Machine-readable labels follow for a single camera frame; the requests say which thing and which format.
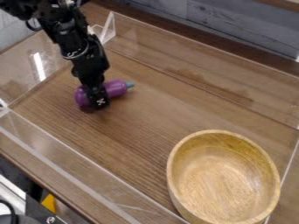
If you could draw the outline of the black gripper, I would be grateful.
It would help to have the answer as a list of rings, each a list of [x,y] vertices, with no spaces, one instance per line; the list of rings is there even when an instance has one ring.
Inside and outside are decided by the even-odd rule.
[[[105,108],[110,99],[101,85],[104,72],[109,68],[108,57],[96,35],[62,35],[60,53],[65,60],[72,62],[72,74],[80,83],[88,87],[88,101],[93,109]]]

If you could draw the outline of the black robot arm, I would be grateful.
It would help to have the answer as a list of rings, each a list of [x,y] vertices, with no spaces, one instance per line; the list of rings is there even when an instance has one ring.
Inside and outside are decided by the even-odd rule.
[[[109,103],[104,88],[108,57],[89,23],[73,0],[0,0],[0,9],[25,22],[36,19],[50,41],[60,48],[61,57],[72,63],[72,75],[78,78],[88,105],[102,109]]]

